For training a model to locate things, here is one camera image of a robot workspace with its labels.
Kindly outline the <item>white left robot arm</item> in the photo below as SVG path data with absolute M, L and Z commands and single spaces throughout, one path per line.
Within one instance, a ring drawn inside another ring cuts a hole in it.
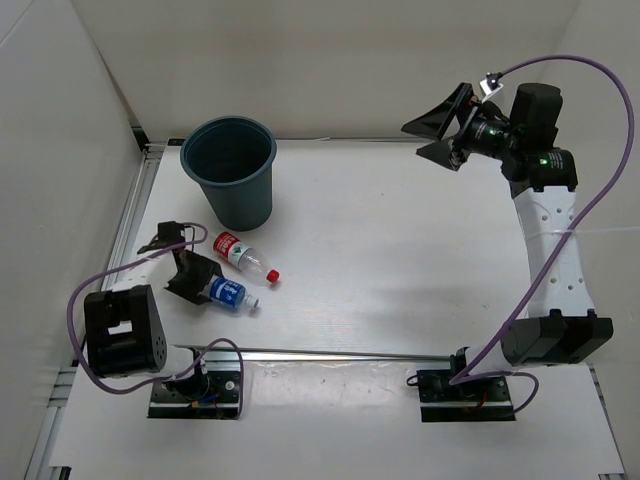
M 188 400 L 206 395 L 210 377 L 195 349 L 166 339 L 151 285 L 89 294 L 83 308 L 88 368 L 97 379 L 147 376 L 175 382 Z

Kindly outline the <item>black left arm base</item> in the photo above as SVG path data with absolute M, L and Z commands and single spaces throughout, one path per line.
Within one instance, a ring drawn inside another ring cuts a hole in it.
M 210 352 L 186 379 L 153 386 L 147 417 L 163 420 L 238 420 L 244 403 L 244 362 Z

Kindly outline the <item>blue label clear bottle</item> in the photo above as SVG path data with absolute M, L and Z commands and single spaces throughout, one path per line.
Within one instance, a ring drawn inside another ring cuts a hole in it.
M 205 284 L 199 296 L 233 311 L 252 311 L 259 307 L 259 299 L 242 284 L 217 275 Z

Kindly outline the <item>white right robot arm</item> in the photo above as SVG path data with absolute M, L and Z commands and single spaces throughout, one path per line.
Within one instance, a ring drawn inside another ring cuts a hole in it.
M 473 154 L 498 160 L 525 240 L 530 288 L 486 346 L 456 354 L 449 387 L 460 399 L 476 397 L 485 377 L 523 366 L 580 363 L 613 335 L 612 320 L 595 311 L 573 236 L 575 161 L 554 145 L 562 106 L 559 88 L 524 83 L 504 115 L 471 84 L 461 83 L 401 128 L 428 140 L 418 156 L 451 171 Z

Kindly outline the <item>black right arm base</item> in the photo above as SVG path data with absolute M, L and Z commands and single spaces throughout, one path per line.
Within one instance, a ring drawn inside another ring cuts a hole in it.
M 422 423 L 507 422 L 515 420 L 505 376 L 450 385 L 448 370 L 417 370 L 406 379 L 416 388 Z

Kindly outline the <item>red label clear bottle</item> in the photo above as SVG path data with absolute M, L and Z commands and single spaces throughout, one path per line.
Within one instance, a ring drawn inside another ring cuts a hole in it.
M 280 279 L 280 273 L 264 255 L 230 232 L 223 231 L 216 235 L 213 250 L 253 283 L 271 286 Z

